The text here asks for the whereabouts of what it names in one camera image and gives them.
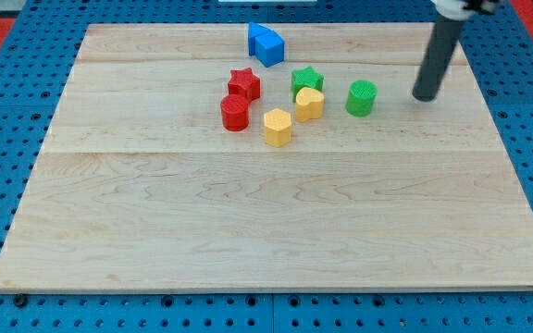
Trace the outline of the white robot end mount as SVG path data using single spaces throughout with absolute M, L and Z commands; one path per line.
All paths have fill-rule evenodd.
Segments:
M 451 20 L 468 20 L 476 14 L 493 15 L 502 0 L 431 0 L 437 12 Z

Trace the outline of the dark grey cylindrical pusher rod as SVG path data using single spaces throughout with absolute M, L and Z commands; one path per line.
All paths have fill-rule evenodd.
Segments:
M 436 99 L 464 26 L 464 20 L 437 15 L 412 90 L 416 100 L 432 102 Z

